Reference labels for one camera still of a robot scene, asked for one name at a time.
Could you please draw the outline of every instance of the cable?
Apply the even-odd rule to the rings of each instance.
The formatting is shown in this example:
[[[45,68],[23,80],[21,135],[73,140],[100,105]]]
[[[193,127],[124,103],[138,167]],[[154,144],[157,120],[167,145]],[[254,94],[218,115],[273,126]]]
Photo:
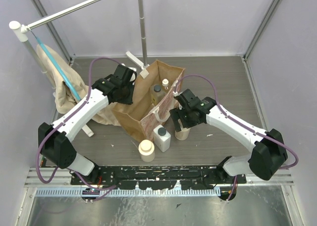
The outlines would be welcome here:
[[[237,176],[234,177],[232,189],[231,189],[231,192],[230,192],[230,194],[228,196],[227,202],[229,202],[229,200],[231,199],[231,196],[233,194],[234,188],[236,187],[236,183],[237,183]]]
[[[275,144],[277,144],[277,145],[279,145],[279,146],[285,148],[287,151],[289,151],[289,152],[294,156],[294,158],[295,158],[294,163],[292,163],[292,164],[290,164],[290,165],[287,165],[287,166],[282,166],[282,167],[280,167],[280,169],[289,169],[289,168],[294,167],[294,166],[297,165],[297,163],[298,163],[298,156],[297,156],[297,154],[296,154],[291,148],[287,147],[285,144],[283,144],[283,143],[281,143],[281,142],[279,142],[279,141],[277,141],[277,140],[275,140],[275,139],[273,139],[273,138],[271,138],[271,137],[269,137],[269,136],[266,136],[266,135],[264,135],[264,134],[255,132],[255,130],[249,128],[248,126],[246,126],[246,125],[244,125],[243,123],[239,122],[239,121],[236,120],[235,118],[233,118],[233,117],[227,115],[227,113],[223,110],[223,108],[221,107],[221,105],[220,105],[220,103],[219,103],[218,94],[217,94],[217,90],[216,90],[215,85],[214,85],[209,79],[207,79],[206,77],[204,77],[204,76],[202,76],[202,75],[196,75],[196,74],[190,74],[190,75],[183,76],[182,78],[180,78],[180,79],[178,80],[178,82],[177,82],[176,85],[174,86],[174,90],[173,90],[173,91],[176,92],[177,86],[179,85],[180,81],[182,81],[183,79],[185,79],[185,78],[187,78],[187,77],[190,77],[190,76],[200,77],[200,78],[202,78],[202,79],[208,81],[209,84],[211,84],[211,86],[212,86],[212,88],[213,88],[213,92],[214,92],[214,97],[215,97],[216,104],[217,104],[218,108],[220,109],[220,111],[221,111],[228,119],[232,120],[233,122],[235,122],[236,124],[238,124],[238,125],[240,125],[241,127],[245,128],[246,130],[250,131],[251,133],[256,134],[256,135],[258,135],[258,136],[260,136],[260,137],[262,137],[262,138],[265,138],[265,139],[267,139],[267,140],[269,140],[269,141],[271,141],[271,142],[273,142],[273,143],[275,143]]]
[[[54,178],[54,175],[55,175],[55,173],[56,173],[58,167],[56,167],[56,168],[54,169],[54,171],[53,171],[52,175],[50,176],[50,178],[49,178],[48,180],[45,180],[45,179],[42,177],[42,175],[41,175],[40,167],[39,167],[39,158],[40,158],[41,150],[42,150],[44,144],[47,142],[47,140],[48,140],[60,127],[62,127],[67,121],[69,121],[76,113],[78,113],[78,112],[84,107],[85,104],[87,104],[87,102],[88,102],[88,100],[89,100],[89,98],[90,98],[90,93],[91,93],[91,79],[92,79],[92,78],[91,78],[91,73],[92,73],[91,70],[92,70],[92,68],[93,68],[94,63],[95,63],[96,61],[98,61],[98,60],[101,60],[101,59],[108,59],[108,60],[114,61],[114,62],[116,62],[116,63],[118,63],[118,64],[121,64],[121,63],[118,62],[117,60],[114,60],[114,59],[108,58],[108,57],[99,57],[99,58],[96,58],[96,59],[92,60],[92,62],[90,63],[90,66],[89,66],[89,75],[88,75],[88,79],[89,79],[89,85],[88,85],[88,86],[89,86],[89,87],[88,87],[88,94],[87,94],[86,100],[79,106],[78,109],[76,109],[72,114],[70,114],[70,115],[64,120],[64,122],[60,123],[56,128],[54,128],[50,133],[48,133],[48,135],[42,140],[42,142],[41,142],[40,145],[39,145],[39,148],[38,148],[38,150],[37,150],[37,152],[36,152],[36,161],[35,161],[36,164],[35,164],[35,169],[36,169],[36,173],[37,173],[37,175],[38,175],[40,181],[41,181],[42,183],[44,183],[44,184],[48,184],[48,183],[50,183],[50,182],[52,181],[52,179]]]

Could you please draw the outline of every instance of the blue rope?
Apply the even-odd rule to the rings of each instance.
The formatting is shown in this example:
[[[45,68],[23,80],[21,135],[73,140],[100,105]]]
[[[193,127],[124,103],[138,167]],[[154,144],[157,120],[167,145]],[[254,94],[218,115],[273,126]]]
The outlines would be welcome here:
[[[41,46],[41,48],[43,49],[43,51],[46,53],[46,55],[49,57],[49,59],[51,60],[51,62],[53,63],[53,65],[55,66],[55,68],[57,69],[57,71],[60,73],[60,75],[62,76],[62,78],[64,79],[66,85],[68,86],[68,88],[70,89],[70,91],[74,94],[75,98],[80,101],[81,98],[79,96],[79,94],[77,93],[77,91],[75,90],[75,88],[73,87],[73,85],[70,83],[70,81],[68,80],[67,76],[65,75],[65,73],[63,72],[63,70],[60,68],[60,66],[58,65],[57,61],[54,59],[54,57],[52,56],[52,54],[49,52],[49,50],[45,47],[45,45],[42,43],[42,41],[36,37],[36,40],[38,41],[39,45]]]

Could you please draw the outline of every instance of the white wall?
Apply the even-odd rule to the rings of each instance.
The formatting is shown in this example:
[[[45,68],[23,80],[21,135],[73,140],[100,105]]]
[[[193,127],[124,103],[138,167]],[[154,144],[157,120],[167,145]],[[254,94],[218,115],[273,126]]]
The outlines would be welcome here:
[[[85,0],[41,0],[49,14]],[[144,0],[149,55],[244,54],[272,0]],[[137,0],[103,0],[54,24],[77,56],[141,55]]]
[[[0,0],[0,225],[12,226],[30,167],[35,166],[37,128],[54,109],[52,88],[14,33],[9,22],[39,19],[30,0]],[[57,50],[46,27],[36,29]],[[28,35],[34,44],[32,35]]]
[[[307,225],[316,225],[317,2],[282,0],[250,57],[270,127],[299,155],[291,169]]]

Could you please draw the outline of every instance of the small bottle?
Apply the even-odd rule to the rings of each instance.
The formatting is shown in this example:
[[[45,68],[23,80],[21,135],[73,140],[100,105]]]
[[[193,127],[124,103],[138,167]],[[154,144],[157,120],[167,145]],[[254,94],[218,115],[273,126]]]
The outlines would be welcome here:
[[[157,126],[154,130],[154,143],[158,148],[165,152],[170,146],[170,133],[162,125]]]
[[[160,101],[164,98],[166,92],[164,92],[160,85],[151,86],[151,101],[157,106]]]
[[[178,122],[180,124],[181,131],[179,132],[175,131],[175,137],[178,140],[186,140],[188,138],[190,128],[183,128],[182,122],[180,120]]]
[[[169,81],[167,79],[164,79],[162,81],[162,89],[167,93],[167,92],[169,92],[170,88],[171,88],[171,86],[169,84]]]
[[[144,162],[149,163],[154,160],[154,144],[150,140],[143,140],[139,144],[139,152],[141,155],[141,159]]]

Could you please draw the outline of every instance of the metal pole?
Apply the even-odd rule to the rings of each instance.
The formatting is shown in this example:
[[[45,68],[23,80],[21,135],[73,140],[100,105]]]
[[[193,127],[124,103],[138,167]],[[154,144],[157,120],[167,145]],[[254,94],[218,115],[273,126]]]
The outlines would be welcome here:
[[[67,9],[62,10],[60,12],[57,12],[55,14],[46,16],[43,19],[40,19],[38,21],[35,21],[35,22],[27,25],[26,28],[27,29],[37,28],[37,27],[39,27],[39,26],[41,26],[43,24],[46,24],[46,23],[51,22],[51,21],[53,21],[55,19],[61,18],[61,17],[65,16],[65,15],[67,15],[67,14],[70,14],[70,13],[72,13],[74,11],[77,11],[77,10],[79,10],[81,8],[89,6],[89,5],[91,5],[93,3],[96,3],[98,1],[100,1],[100,0],[87,0],[87,1],[81,2],[81,3],[79,3],[77,5],[74,5],[74,6],[70,7],[70,8],[67,8]]]
[[[38,65],[40,66],[40,68],[42,70],[42,73],[46,75],[46,77],[50,81],[51,85],[55,89],[56,86],[55,86],[54,80],[52,79],[52,77],[50,75],[48,75],[48,71],[46,70],[44,64],[42,63],[42,61],[40,60],[39,56],[37,55],[37,53],[35,52],[34,48],[32,47],[30,41],[27,40],[27,41],[23,42],[23,44],[26,47],[26,49],[29,51],[29,53],[33,56],[33,58],[38,63]]]
[[[142,53],[143,53],[143,65],[148,66],[148,54],[147,54],[147,41],[145,37],[145,23],[144,23],[144,11],[143,11],[143,0],[139,2],[139,14],[140,14],[140,27],[141,27],[141,41],[142,41]]]
[[[256,34],[254,35],[247,51],[246,54],[244,55],[244,59],[248,60],[248,58],[250,57],[251,52],[253,51],[256,43],[258,42],[261,34],[263,33],[264,29],[266,28],[268,22],[271,20],[274,12],[276,11],[278,5],[280,4],[281,0],[273,0],[271,5],[269,6],[258,30],[256,31]]]
[[[31,0],[31,1],[41,17],[45,17],[48,15],[40,0]],[[70,62],[71,61],[70,54],[68,53],[67,48],[65,47],[62,39],[60,38],[59,34],[57,33],[54,25],[52,23],[47,23],[47,26],[48,26],[49,32],[51,33],[55,42],[57,43],[60,50],[64,54],[64,57],[66,58],[66,60],[68,62]]]

